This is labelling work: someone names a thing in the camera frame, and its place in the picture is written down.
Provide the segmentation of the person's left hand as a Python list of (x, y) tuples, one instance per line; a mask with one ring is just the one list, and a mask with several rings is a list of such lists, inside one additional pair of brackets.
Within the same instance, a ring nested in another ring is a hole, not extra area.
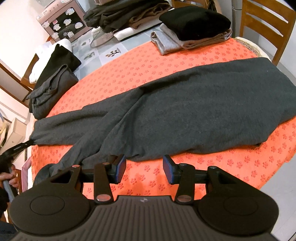
[(19, 184), (19, 178), (17, 177), (17, 172), (15, 165), (11, 166), (11, 172), (10, 173), (5, 173), (2, 172), (0, 174), (0, 186), (2, 189), (4, 189), (3, 181), (8, 180), (9, 184), (17, 189), (19, 189), (20, 184)]

